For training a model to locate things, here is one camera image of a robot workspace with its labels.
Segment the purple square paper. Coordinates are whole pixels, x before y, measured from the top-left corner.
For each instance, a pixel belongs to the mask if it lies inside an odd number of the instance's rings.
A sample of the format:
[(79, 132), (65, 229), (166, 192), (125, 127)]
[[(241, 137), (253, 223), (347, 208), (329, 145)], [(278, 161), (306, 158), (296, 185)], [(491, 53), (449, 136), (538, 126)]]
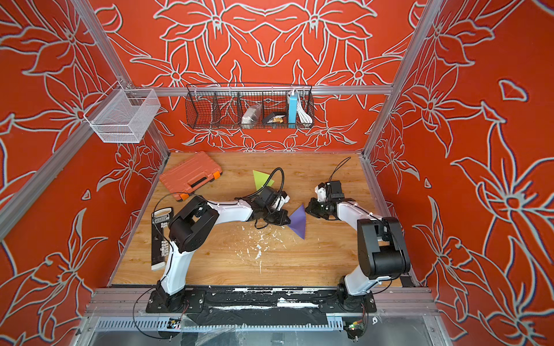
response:
[(298, 207), (291, 216), (289, 217), (290, 223), (288, 227), (301, 239), (306, 237), (306, 228), (307, 228), (307, 215), (305, 212), (304, 205)]

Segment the lime green square paper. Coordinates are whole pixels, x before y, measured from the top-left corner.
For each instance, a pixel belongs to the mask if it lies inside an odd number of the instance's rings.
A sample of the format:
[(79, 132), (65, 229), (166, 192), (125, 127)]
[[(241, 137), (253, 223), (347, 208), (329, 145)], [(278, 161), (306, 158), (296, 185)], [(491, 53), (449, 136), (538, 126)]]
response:
[(254, 178), (255, 189), (256, 190), (261, 189), (270, 177), (270, 174), (260, 172), (258, 170), (253, 170), (252, 175), (253, 175), (253, 178)]

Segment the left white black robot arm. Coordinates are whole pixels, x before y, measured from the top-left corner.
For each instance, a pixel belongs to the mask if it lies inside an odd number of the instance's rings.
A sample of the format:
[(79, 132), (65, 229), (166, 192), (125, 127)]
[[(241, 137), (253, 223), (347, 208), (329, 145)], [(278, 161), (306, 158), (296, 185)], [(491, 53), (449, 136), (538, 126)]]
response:
[(289, 201), (290, 197), (286, 193), (223, 203), (201, 196), (192, 198), (169, 223), (169, 263), (155, 291), (151, 293), (147, 312), (176, 312), (183, 307), (186, 276), (193, 255), (216, 225), (259, 219), (270, 225), (288, 225), (291, 221), (284, 205)]

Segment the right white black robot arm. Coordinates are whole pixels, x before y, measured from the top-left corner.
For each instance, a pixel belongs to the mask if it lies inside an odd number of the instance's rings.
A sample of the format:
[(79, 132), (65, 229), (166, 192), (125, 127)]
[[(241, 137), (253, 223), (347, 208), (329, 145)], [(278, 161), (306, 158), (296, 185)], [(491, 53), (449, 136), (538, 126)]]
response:
[(353, 200), (321, 202), (312, 198), (307, 213), (318, 219), (342, 221), (356, 231), (358, 266), (339, 281), (330, 305), (343, 311), (366, 308), (373, 298), (372, 288), (398, 279), (411, 270), (400, 222), (363, 209)]

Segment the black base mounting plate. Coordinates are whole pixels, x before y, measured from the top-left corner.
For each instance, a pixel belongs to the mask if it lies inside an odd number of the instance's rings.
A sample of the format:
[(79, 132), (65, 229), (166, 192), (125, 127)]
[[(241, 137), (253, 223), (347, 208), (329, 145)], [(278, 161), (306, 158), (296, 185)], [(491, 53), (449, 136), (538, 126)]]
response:
[(181, 314), (198, 327), (330, 327), (363, 321), (377, 311), (372, 294), (350, 296), (340, 288), (189, 286), (174, 296), (154, 289), (148, 314)]

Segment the small black box in basket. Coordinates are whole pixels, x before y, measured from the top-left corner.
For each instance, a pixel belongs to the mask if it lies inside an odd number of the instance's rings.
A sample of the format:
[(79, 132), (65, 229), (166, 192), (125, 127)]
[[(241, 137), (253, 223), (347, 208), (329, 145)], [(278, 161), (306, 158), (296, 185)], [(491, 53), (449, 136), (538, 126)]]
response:
[(287, 112), (271, 112), (269, 115), (265, 116), (265, 118), (262, 120), (262, 124), (264, 125), (279, 125), (283, 124), (285, 120), (287, 119), (288, 114)]

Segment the orange plastic tool case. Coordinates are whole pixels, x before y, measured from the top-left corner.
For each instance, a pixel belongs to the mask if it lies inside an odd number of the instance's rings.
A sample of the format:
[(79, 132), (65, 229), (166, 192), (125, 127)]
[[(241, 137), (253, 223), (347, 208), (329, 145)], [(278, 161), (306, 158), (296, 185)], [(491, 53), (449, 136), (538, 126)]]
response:
[(207, 153), (200, 151), (162, 173), (161, 183), (177, 201), (188, 199), (205, 184), (222, 176), (223, 169)]

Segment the clear plastic bag in basket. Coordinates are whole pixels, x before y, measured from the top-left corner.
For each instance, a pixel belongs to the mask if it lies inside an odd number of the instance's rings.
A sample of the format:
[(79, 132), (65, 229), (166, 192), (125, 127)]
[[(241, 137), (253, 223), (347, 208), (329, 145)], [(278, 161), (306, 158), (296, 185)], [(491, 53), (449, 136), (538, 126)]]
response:
[(254, 128), (262, 114), (262, 105), (255, 104), (250, 106), (243, 114), (241, 118), (241, 127), (245, 129)]

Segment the light blue box in basket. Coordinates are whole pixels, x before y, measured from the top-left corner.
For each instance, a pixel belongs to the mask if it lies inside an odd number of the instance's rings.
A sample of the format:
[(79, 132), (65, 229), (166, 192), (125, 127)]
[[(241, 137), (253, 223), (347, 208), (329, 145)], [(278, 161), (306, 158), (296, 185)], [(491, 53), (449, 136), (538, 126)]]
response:
[(298, 95), (296, 92), (288, 94), (288, 128), (295, 128), (297, 123)]

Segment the clear acrylic wall bin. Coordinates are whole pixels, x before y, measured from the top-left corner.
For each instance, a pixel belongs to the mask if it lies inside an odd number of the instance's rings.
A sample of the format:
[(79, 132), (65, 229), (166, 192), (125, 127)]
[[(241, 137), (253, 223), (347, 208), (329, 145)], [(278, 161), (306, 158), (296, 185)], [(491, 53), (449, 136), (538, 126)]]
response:
[(138, 144), (159, 109), (153, 89), (116, 89), (86, 116), (86, 121), (104, 143)]

